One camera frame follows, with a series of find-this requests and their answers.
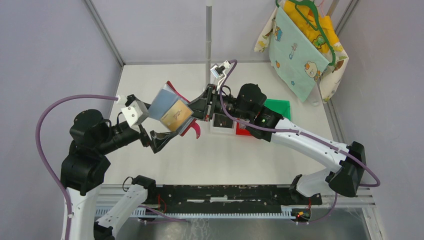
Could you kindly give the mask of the red leather card holder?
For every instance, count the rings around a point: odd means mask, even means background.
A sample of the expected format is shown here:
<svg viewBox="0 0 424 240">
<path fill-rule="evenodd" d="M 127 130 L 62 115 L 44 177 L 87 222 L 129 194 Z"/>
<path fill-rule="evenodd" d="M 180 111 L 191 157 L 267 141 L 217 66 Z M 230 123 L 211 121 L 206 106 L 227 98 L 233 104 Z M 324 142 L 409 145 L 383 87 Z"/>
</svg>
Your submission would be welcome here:
<svg viewBox="0 0 424 240">
<path fill-rule="evenodd" d="M 195 131 L 195 137 L 201 136 L 201 128 L 196 123 L 194 111 L 189 108 L 189 101 L 183 97 L 167 81 L 153 99 L 149 109 L 149 117 L 159 121 L 170 132 L 184 136 L 190 129 Z"/>
</svg>

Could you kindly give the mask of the gold VIP card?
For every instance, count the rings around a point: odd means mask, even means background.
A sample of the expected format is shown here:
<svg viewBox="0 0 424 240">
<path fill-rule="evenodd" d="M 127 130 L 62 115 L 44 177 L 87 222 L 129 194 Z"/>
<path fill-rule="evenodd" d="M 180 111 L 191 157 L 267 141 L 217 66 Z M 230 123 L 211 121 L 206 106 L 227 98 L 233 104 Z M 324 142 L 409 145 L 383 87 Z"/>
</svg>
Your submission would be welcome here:
<svg viewBox="0 0 424 240">
<path fill-rule="evenodd" d="M 177 100 L 159 121 L 171 132 L 177 132 L 192 116 L 193 111 L 183 102 Z"/>
</svg>

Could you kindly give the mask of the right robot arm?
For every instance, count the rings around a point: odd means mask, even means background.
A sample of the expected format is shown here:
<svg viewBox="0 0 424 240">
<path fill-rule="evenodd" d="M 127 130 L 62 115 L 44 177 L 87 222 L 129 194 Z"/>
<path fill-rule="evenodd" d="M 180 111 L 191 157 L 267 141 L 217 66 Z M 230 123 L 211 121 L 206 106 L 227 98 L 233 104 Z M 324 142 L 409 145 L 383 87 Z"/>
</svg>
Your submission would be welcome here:
<svg viewBox="0 0 424 240">
<path fill-rule="evenodd" d="M 222 95 L 214 84 L 209 84 L 188 106 L 193 117 L 202 121 L 212 115 L 247 120 L 246 130 L 253 137 L 289 147 L 323 165 L 323 170 L 295 177 L 288 191 L 293 203 L 302 204 L 309 197 L 329 190 L 354 198 L 365 172 L 365 147 L 356 141 L 347 145 L 304 130 L 266 107 L 266 99 L 253 83 L 244 84 L 236 97 Z"/>
</svg>

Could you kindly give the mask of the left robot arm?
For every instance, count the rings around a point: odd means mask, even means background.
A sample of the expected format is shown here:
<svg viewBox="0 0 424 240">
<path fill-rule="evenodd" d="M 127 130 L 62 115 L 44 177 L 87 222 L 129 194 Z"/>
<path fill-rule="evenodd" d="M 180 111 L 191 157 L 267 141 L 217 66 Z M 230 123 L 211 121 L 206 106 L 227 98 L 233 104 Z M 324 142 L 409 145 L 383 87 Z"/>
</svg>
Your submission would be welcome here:
<svg viewBox="0 0 424 240">
<path fill-rule="evenodd" d="M 72 142 L 62 162 L 60 181 L 68 193 L 71 223 L 63 230 L 68 240 L 114 240 L 123 224 L 143 203 L 158 197 L 156 181 L 138 175 L 123 197 L 99 219 L 95 219 L 97 199 L 110 166 L 107 154 L 140 141 L 158 153 L 174 138 L 175 131 L 147 132 L 142 122 L 148 117 L 149 105 L 134 95 L 123 98 L 125 121 L 112 125 L 96 109 L 79 113 L 70 128 Z"/>
</svg>

